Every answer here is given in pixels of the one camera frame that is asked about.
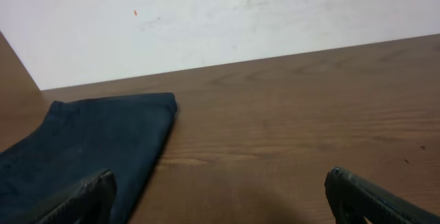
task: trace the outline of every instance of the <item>wood grain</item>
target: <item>wood grain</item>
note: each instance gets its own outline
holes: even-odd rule
[[[55,99],[172,91],[180,114],[131,223],[334,223],[332,166],[440,215],[439,69],[434,35],[55,89],[0,134],[18,141]]]
[[[40,90],[0,32],[0,151],[32,132],[41,116],[21,118],[22,106],[35,101]]]

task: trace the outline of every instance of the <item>white wall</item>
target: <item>white wall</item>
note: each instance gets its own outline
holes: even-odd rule
[[[440,33],[440,0],[0,0],[0,12],[40,89]]]

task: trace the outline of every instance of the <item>wooden table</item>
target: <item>wooden table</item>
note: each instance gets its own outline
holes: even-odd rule
[[[171,91],[180,113],[133,224],[334,223],[332,166],[440,214],[439,83],[434,35],[35,92],[0,115],[0,149],[52,100]]]

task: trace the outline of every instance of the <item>denim fabric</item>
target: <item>denim fabric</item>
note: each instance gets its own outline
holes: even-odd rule
[[[42,125],[0,154],[0,223],[101,168],[125,223],[160,156],[177,105],[172,93],[53,102]]]

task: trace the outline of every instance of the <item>wooden surface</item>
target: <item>wooden surface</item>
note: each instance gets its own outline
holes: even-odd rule
[[[332,166],[440,215],[439,72],[434,35],[56,89],[1,116],[1,148],[54,99],[172,91],[180,114],[132,224],[334,223]]]
[[[39,88],[0,32],[0,115],[35,92],[39,92]]]

